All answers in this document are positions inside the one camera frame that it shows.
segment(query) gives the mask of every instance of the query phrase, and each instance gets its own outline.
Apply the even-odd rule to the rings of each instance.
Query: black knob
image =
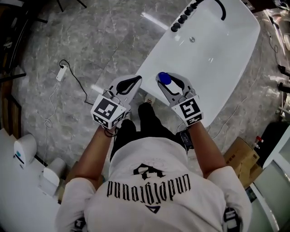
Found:
[[[185,14],[181,15],[180,18],[178,19],[178,22],[180,24],[184,24],[184,22],[187,20],[187,16]]]
[[[192,7],[190,7],[190,6],[188,6],[188,7],[186,7],[186,10],[185,10],[185,14],[186,15],[190,15],[191,14],[191,12],[193,12],[193,8]]]
[[[190,4],[190,7],[192,8],[192,9],[196,9],[197,8],[197,6],[198,6],[198,4],[195,2],[195,3],[192,3],[192,4]]]
[[[179,28],[180,28],[180,24],[179,24],[179,23],[175,23],[175,24],[173,24],[173,26],[171,27],[171,30],[172,30],[173,32],[177,32]]]

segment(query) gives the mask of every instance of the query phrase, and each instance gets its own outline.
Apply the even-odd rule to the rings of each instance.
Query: person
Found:
[[[123,120],[100,187],[111,137],[98,127],[66,185],[57,231],[220,232],[227,207],[236,211],[240,231],[248,230],[249,198],[202,123],[188,130],[203,177],[189,171],[182,140],[162,126],[153,101],[149,96],[139,106],[140,131]]]

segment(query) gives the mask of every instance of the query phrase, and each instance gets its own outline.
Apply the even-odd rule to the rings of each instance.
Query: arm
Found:
[[[251,202],[232,167],[227,166],[222,153],[201,122],[189,128],[199,166],[204,178],[217,185],[224,193],[227,207],[236,210],[246,232],[251,221]]]
[[[222,153],[201,122],[193,124],[189,128],[189,133],[204,178],[207,178],[214,170],[226,166]]]
[[[75,178],[88,179],[97,189],[110,142],[111,138],[105,135],[105,129],[99,126],[77,164]]]

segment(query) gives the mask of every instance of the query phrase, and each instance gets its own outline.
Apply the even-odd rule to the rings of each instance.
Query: bathtub faucet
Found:
[[[196,2],[190,4],[190,6],[191,6],[193,9],[196,9],[196,7],[197,7],[200,3],[202,3],[203,1],[204,1],[204,0],[196,0]],[[221,17],[221,20],[224,21],[225,18],[226,18],[226,15],[227,15],[227,13],[226,13],[226,9],[225,9],[225,7],[223,6],[223,4],[221,3],[220,0],[215,0],[215,1],[219,4],[219,6],[220,6],[221,9],[222,9],[222,17]]]

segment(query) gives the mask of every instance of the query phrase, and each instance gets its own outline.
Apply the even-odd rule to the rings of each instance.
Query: marble floor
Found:
[[[50,1],[35,22],[21,68],[27,76],[14,81],[13,96],[22,106],[23,133],[31,133],[38,143],[38,155],[43,158],[46,148],[45,118],[53,114],[49,96],[57,86],[59,61],[70,62],[72,71],[93,103],[97,93],[93,85],[107,87],[116,77],[133,74],[164,34],[159,26],[142,17],[146,12],[170,25],[189,0],[63,0],[62,13],[56,1]],[[280,93],[277,82],[286,79],[276,68],[274,51],[269,45],[278,44],[275,31],[262,13],[256,15],[261,32],[243,76],[231,97],[208,127],[209,134],[225,152],[237,136],[253,143],[268,123],[277,118]],[[288,60],[279,52],[279,62],[288,67]],[[139,90],[132,102],[132,120],[139,127],[137,107],[146,93]],[[72,166],[80,158],[97,123],[90,115],[91,106],[84,103],[85,95],[70,72],[52,96],[56,115],[48,129],[45,160],[61,157]],[[181,120],[163,103],[154,104],[156,115],[173,132]],[[194,156],[191,168],[196,168]]]

